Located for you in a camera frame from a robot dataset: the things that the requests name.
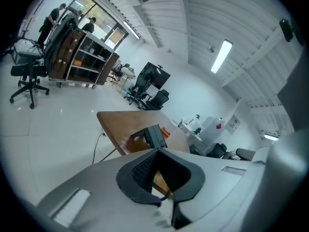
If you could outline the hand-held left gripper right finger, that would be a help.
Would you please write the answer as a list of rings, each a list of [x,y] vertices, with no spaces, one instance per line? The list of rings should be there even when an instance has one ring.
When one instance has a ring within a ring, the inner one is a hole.
[[[269,148],[251,161],[215,159],[159,150],[171,174],[174,229],[266,229],[263,178]]]

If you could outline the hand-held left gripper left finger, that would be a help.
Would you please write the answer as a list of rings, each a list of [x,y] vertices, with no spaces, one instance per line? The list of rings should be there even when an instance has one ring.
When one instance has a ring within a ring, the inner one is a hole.
[[[51,217],[74,191],[84,189],[90,196],[70,226],[74,232],[173,232],[156,206],[133,202],[117,185],[120,168],[146,153],[148,150],[86,167],[49,192],[38,210]]]

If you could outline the large black mesh chair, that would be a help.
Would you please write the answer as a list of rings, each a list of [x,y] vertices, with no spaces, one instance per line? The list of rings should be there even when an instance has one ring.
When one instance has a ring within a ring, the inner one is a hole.
[[[227,147],[225,144],[215,143],[206,151],[206,157],[220,159],[226,153]]]

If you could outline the grey cabinet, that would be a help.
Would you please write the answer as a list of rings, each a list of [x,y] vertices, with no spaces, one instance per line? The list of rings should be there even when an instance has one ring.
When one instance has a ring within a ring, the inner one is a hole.
[[[222,124],[222,128],[220,130],[216,129],[217,124]],[[223,133],[225,128],[222,121],[216,117],[208,117],[202,123],[202,127],[203,131],[199,136],[207,148],[209,148],[215,142],[215,140]]]

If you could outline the white desk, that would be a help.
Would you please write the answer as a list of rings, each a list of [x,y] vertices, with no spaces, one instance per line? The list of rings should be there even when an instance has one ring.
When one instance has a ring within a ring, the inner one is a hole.
[[[194,148],[200,152],[206,150],[207,146],[203,143],[200,136],[194,132],[190,124],[187,124],[185,120],[181,120],[178,123],[178,127],[186,134],[189,148]]]

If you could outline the wooden table with black legs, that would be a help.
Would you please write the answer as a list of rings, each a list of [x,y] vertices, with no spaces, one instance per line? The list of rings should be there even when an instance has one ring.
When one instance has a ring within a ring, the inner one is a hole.
[[[167,149],[189,153],[186,134],[168,119],[161,111],[108,111],[98,112],[97,118],[115,150],[122,156],[150,149],[143,137],[130,136],[144,128],[158,124],[171,129],[165,137]]]

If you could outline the black mesh office chair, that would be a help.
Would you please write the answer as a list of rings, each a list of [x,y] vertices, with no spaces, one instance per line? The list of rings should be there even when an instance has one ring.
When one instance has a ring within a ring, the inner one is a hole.
[[[149,74],[139,75],[135,85],[129,89],[124,90],[126,92],[124,99],[131,101],[129,105],[134,102],[140,109],[140,102],[145,98],[146,91],[150,84],[151,76]]]

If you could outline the office chair with backpack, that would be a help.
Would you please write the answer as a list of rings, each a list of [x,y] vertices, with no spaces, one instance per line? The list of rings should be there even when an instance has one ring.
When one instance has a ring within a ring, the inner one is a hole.
[[[111,78],[111,81],[114,80],[115,83],[118,83],[118,81],[121,79],[121,77],[124,75],[121,71],[123,65],[121,63],[114,65],[112,68],[112,74],[109,75]]]

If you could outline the long ceiling light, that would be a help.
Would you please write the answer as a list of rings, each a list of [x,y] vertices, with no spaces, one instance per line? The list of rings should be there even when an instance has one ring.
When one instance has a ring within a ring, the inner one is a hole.
[[[215,62],[212,65],[211,72],[212,73],[217,73],[218,70],[220,69],[221,65],[227,58],[231,48],[233,47],[233,43],[229,40],[224,40],[222,43],[222,46],[220,48],[220,51],[217,55],[217,58]]]
[[[136,33],[136,31],[127,23],[127,21],[123,21],[123,24],[126,26],[127,29],[134,35],[134,37],[139,40],[140,36]]]

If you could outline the office chair with grey jacket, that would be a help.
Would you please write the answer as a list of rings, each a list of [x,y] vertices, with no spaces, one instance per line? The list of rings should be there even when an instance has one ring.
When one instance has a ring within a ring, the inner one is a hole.
[[[30,109],[34,109],[33,90],[42,90],[49,95],[50,89],[40,85],[40,78],[47,77],[52,71],[52,60],[61,44],[74,32],[79,24],[77,15],[67,16],[60,24],[56,26],[50,39],[43,50],[44,58],[39,60],[28,60],[26,63],[13,64],[11,76],[20,77],[18,81],[19,90],[10,96],[10,103],[14,103],[14,98],[23,93],[29,92],[31,104]]]

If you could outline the glass door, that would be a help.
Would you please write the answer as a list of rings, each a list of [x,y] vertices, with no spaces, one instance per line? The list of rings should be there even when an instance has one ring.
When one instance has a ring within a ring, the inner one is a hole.
[[[107,37],[105,44],[115,50],[127,35],[128,32],[124,28],[116,26]]]

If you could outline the grey white device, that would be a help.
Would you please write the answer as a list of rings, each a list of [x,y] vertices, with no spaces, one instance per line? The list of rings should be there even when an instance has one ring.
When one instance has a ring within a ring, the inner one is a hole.
[[[43,58],[43,50],[36,41],[19,39],[13,46],[12,59],[14,64],[22,64],[28,60],[39,60]]]

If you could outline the black oblong device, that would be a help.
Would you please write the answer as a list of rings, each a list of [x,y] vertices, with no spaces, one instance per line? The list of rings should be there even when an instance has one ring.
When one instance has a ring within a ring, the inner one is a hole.
[[[279,22],[280,28],[283,32],[284,38],[287,42],[290,42],[293,39],[293,28],[291,27],[289,21],[286,18],[283,18]]]

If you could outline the large window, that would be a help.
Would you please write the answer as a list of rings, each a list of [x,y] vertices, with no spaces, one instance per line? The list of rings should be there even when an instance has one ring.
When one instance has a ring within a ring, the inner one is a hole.
[[[90,18],[95,17],[95,29],[92,33],[101,41],[105,42],[109,34],[116,26],[121,26],[106,10],[104,10],[94,0],[74,0],[68,7],[69,12],[78,12],[83,14],[79,17],[79,28],[89,22]]]

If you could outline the wall poster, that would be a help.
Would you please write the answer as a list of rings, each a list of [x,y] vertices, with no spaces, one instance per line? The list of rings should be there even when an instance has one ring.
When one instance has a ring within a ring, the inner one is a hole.
[[[232,115],[225,129],[232,135],[237,130],[239,125],[240,125],[240,120],[235,115]]]

